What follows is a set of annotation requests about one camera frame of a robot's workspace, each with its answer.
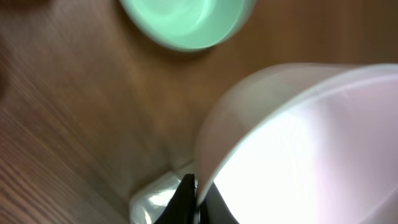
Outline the pink bowl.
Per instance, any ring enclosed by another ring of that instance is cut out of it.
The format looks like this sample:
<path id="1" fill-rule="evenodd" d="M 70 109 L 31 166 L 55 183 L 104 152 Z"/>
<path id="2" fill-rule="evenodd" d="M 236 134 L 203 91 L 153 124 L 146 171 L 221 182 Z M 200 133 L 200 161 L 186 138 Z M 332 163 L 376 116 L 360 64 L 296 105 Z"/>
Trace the pink bowl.
<path id="1" fill-rule="evenodd" d="M 240 81 L 197 139 L 239 223 L 397 222 L 397 65 L 288 63 Z"/>

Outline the mint green bowl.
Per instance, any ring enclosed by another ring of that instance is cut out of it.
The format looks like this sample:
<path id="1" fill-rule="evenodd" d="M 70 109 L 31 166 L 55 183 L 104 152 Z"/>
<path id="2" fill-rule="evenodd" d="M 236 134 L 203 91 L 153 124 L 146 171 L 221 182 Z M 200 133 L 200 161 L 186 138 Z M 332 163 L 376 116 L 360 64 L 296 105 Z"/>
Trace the mint green bowl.
<path id="1" fill-rule="evenodd" d="M 130 20 L 168 49 L 196 52 L 234 35 L 251 15 L 255 0 L 120 0 Z"/>

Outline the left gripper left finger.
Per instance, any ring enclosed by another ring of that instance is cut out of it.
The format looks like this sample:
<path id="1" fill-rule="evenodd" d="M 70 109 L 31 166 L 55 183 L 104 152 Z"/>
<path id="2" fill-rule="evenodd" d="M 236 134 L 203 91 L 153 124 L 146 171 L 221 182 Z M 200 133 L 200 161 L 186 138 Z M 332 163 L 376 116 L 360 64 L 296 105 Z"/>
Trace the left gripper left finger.
<path id="1" fill-rule="evenodd" d="M 196 210 L 195 176 L 186 174 L 155 224 L 192 224 Z"/>

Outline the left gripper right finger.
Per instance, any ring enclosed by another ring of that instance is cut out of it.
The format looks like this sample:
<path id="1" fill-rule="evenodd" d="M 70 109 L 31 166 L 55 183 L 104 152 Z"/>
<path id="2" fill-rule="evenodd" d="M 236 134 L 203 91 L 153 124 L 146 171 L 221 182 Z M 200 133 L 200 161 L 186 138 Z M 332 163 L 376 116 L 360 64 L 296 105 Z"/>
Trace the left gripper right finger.
<path id="1" fill-rule="evenodd" d="M 238 224 L 215 184 L 199 206 L 199 224 Z"/>

